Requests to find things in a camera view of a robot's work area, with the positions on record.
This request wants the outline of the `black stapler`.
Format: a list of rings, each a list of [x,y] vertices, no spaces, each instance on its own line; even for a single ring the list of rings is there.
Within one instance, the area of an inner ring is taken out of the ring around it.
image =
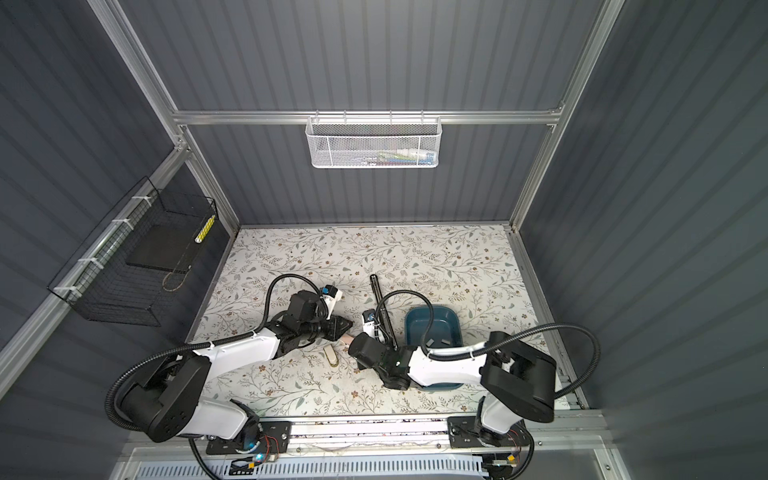
[[[394,350],[397,350],[398,343],[395,338],[394,329],[388,310],[386,308],[386,304],[383,300],[384,295],[380,286],[379,278],[376,274],[371,274],[369,280],[378,308],[378,313],[374,315],[374,323],[377,330],[377,336],[380,338],[382,343],[385,343],[392,347]]]

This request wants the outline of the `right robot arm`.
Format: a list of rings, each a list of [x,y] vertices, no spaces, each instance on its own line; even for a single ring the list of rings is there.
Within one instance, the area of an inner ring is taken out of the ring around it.
[[[478,344],[423,352],[415,346],[396,350],[367,333],[354,337],[349,354],[376,372],[388,389],[436,384],[480,385],[481,398],[469,434],[483,445],[499,446],[525,420],[554,421],[556,362],[542,351],[503,332],[493,332],[487,353]]]

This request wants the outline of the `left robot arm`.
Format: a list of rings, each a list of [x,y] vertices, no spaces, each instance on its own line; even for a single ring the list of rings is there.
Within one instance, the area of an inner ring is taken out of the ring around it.
[[[119,427],[156,443],[173,437],[232,440],[257,421],[249,407],[203,396],[205,384],[225,373],[265,363],[313,344],[338,340],[353,322],[333,313],[343,292],[327,285],[302,290],[257,333],[245,333],[155,354],[123,373],[108,390],[105,411]]]

